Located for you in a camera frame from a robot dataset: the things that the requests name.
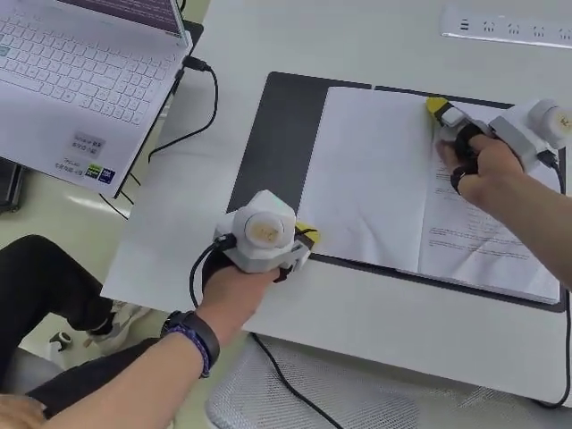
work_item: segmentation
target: laptop keyboard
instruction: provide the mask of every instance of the laptop keyboard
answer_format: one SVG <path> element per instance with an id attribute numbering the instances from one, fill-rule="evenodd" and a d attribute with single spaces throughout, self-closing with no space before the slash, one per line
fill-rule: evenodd
<path id="1" fill-rule="evenodd" d="M 174 61 L 40 28 L 0 15 L 0 80 L 139 125 Z"/>

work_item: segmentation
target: knee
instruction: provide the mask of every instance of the knee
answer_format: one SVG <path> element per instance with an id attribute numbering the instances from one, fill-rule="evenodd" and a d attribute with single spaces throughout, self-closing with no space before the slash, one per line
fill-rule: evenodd
<path id="1" fill-rule="evenodd" d="M 46 252 L 53 251 L 54 249 L 59 249 L 53 241 L 50 241 L 41 235 L 27 235 L 17 239 L 12 244 L 9 244 L 8 248 L 12 248 L 26 254 L 36 254 L 37 252 L 39 254 L 45 254 Z"/>

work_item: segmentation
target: white laptop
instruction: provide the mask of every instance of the white laptop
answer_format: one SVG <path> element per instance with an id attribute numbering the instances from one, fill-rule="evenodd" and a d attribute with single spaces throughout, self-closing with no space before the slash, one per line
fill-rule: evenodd
<path id="1" fill-rule="evenodd" d="M 0 156 L 115 196 L 191 48 L 176 0 L 0 0 Z"/>

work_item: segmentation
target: document page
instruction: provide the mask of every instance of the document page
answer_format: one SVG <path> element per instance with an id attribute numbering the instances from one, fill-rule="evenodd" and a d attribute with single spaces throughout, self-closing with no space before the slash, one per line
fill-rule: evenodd
<path id="1" fill-rule="evenodd" d="M 423 97 L 330 89 L 298 212 L 316 253 L 416 272 L 432 135 Z"/>
<path id="2" fill-rule="evenodd" d="M 498 114 L 488 107 L 459 107 L 486 121 Z M 551 169 L 540 165 L 531 175 L 559 189 Z M 435 150 L 427 192 L 421 274 L 550 304 L 559 301 L 559 282 L 507 228 L 455 192 Z"/>

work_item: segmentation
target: gray mesh chair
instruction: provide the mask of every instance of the gray mesh chair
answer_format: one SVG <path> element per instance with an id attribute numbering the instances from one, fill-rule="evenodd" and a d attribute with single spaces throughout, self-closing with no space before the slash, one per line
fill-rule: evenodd
<path id="1" fill-rule="evenodd" d="M 285 341 L 262 339 L 285 377 L 346 429 L 569 429 L 572 410 Z M 331 429 L 280 382 L 248 338 L 234 368 L 206 403 L 218 429 Z"/>
<path id="2" fill-rule="evenodd" d="M 62 368 L 24 349 L 16 350 L 2 393 L 23 394 L 51 380 L 62 372 Z"/>

